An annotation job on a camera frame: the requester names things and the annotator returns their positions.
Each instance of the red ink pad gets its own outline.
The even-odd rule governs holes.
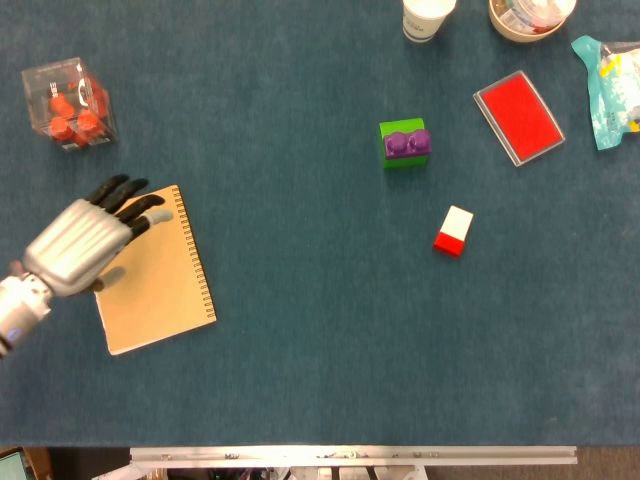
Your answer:
[[[483,88],[473,98],[516,167],[564,142],[549,107],[522,71]]]

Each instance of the blue table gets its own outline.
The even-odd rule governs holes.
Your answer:
[[[596,152],[570,48],[638,40],[636,0],[529,46],[480,0],[422,46],[389,0],[0,13],[0,262],[114,173],[178,183],[219,317],[111,357],[91,296],[55,302],[0,364],[0,443],[640,443],[640,144]],[[20,71],[76,55],[120,141],[65,154]],[[520,169],[472,100],[518,69],[567,137]],[[378,122],[415,116],[428,166],[383,171]],[[475,213],[459,260],[431,249],[451,204]]]

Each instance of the purple block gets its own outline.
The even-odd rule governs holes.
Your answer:
[[[392,133],[385,136],[383,142],[387,160],[431,153],[431,135],[424,129],[413,133]]]

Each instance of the white block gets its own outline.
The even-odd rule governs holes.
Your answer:
[[[464,242],[473,220],[473,213],[451,205],[440,231]]]

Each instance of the silver robotic hand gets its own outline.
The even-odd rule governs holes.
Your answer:
[[[86,199],[73,202],[12,263],[0,282],[0,358],[49,313],[54,296],[95,288],[107,264],[154,224],[171,219],[158,195],[146,195],[118,212],[147,180],[116,175]]]

